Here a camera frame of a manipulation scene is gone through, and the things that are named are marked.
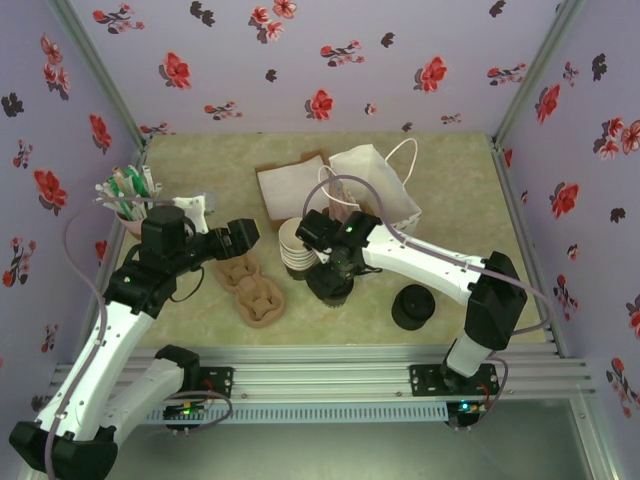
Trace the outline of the white patterned paper bag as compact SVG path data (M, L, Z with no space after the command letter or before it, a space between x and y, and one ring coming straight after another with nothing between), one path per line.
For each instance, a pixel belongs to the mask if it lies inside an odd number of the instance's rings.
M408 172L399 175L390 159L406 144L413 146L413 157ZM318 170L318 179L328 181L321 192L328 200L329 217L344 221L357 210L375 215L384 211L394 228L413 234L422 210L408 194L406 184L417 156L418 142L413 138L401 141L387 155L365 144L331 156Z

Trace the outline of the brown pulp cup carrier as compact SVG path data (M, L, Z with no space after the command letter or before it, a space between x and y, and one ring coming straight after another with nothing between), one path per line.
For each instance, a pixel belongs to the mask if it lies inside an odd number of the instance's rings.
M216 261L214 275L221 287L234 296L236 309L247 326L266 328L284 315L284 294L262 274L252 253Z

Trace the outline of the stack of paper cups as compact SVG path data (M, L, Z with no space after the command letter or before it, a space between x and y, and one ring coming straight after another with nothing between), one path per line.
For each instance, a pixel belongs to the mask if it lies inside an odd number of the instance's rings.
M301 221L301 217L290 218L280 226L278 231L282 263L289 276L297 281L304 280L309 270L319 262L316 253L308 249L296 236Z

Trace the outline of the stack of black lids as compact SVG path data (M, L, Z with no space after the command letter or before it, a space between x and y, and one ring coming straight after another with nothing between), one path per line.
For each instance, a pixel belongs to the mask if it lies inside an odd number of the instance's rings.
M391 315L398 327L415 331L426 324L435 310L436 302L431 291L422 285L412 284L396 295Z

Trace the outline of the black controller board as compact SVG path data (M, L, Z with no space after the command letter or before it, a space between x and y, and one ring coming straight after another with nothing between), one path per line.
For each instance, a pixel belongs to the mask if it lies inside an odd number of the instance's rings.
M455 431L471 431L487 414L487 409L481 402L449 402L446 406L448 419L445 424Z
M188 436L203 424L211 403L211 400L198 400L168 405L163 410L163 423L174 437L179 434Z

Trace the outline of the aluminium front rail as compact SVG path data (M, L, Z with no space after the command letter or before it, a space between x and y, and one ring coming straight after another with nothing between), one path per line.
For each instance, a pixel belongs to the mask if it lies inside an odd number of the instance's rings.
M233 368L232 398L244 403L408 402L409 368L438 364L438 345L252 346L199 348L202 365ZM504 400L570 399L596 393L585 361L552 343L516 344L501 353Z

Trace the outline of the aluminium side rail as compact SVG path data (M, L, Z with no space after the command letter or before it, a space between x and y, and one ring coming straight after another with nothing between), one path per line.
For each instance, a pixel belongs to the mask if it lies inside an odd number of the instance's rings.
M524 204L511 184L509 168L506 165L502 145L491 135L488 136L488 144L528 279L533 287L545 295L545 300L541 300L539 297L535 300L540 318L547 320L547 326L544 328L545 335L556 344L557 355L561 358L568 358L567 347L558 325L558 317L555 310L556 299L554 296L549 296L551 291L544 279L543 271L535 252L533 240L525 219Z

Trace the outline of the aluminium corner post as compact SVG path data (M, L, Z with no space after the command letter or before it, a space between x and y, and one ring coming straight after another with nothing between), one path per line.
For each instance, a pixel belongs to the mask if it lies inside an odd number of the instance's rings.
M538 81L544 76L549 63L553 60L556 51L562 45L572 24L586 4L587 0L562 0L559 3L550 29L528 67L524 80L511 101L496 133L492 136L495 146L504 144L518 119L526 110L526 103L533 95Z
M70 0L44 0L51 9L67 36L78 49L80 56L91 72L94 80L139 151L145 149L147 141L140 133L133 115L110 75L93 41L83 26Z

